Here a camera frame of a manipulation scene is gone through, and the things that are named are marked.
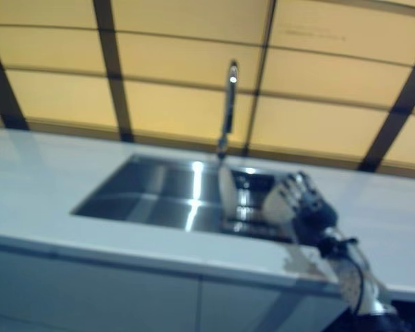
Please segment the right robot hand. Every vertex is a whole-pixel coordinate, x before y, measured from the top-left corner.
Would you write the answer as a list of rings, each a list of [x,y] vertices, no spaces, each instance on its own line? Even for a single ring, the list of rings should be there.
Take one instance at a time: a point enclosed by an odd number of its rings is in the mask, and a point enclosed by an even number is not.
[[[282,179],[279,193],[293,212],[291,223],[296,243],[317,246],[326,229],[337,225],[337,212],[308,174],[289,173]]]

